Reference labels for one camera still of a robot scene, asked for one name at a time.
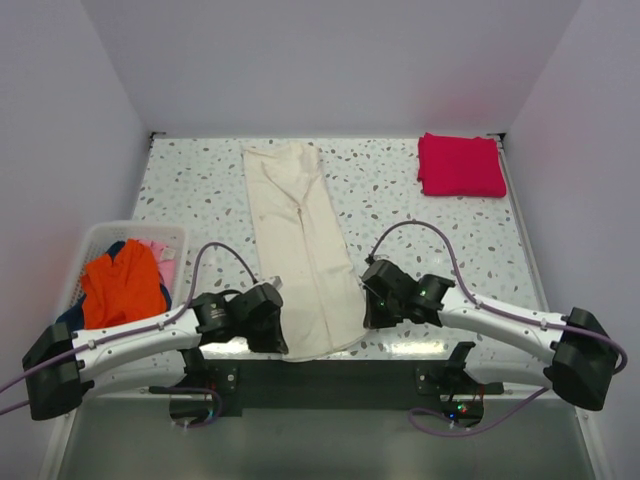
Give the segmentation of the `cream white t-shirt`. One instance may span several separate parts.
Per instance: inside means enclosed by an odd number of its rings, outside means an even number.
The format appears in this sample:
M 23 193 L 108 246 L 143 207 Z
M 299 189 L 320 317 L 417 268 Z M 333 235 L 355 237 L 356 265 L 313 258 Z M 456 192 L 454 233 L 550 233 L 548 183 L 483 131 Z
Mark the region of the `cream white t-shirt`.
M 243 162 L 260 273 L 283 282 L 285 359 L 310 361 L 359 342 L 365 295 L 317 148 L 247 149 Z

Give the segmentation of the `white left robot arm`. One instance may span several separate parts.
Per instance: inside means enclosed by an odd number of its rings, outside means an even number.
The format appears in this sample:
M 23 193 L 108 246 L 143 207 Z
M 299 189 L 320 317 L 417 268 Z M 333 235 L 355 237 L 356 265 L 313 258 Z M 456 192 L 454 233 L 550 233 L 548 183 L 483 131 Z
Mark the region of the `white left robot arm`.
M 31 417 L 53 419 L 86 399 L 139 388 L 208 395 L 220 382 L 202 347 L 243 338 L 254 353 L 287 353 L 282 306 L 276 286 L 258 283 L 244 293 L 191 294 L 174 310 L 115 327 L 51 325 L 22 360 Z

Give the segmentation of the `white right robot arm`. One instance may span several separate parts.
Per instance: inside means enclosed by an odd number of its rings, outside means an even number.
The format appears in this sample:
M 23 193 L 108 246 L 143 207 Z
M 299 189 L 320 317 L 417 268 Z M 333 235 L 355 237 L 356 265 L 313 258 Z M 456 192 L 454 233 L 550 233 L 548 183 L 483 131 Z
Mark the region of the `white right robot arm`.
M 476 342 L 451 355 L 448 386 L 459 393 L 477 384 L 516 383 L 553 391 L 579 408 L 600 411 L 622 354 L 589 311 L 567 315 L 492 303 L 461 280 L 428 274 L 411 278 L 389 260 L 370 259 L 362 277 L 364 325 L 391 328 L 409 320 L 464 330 L 518 350 L 508 360 L 483 354 Z

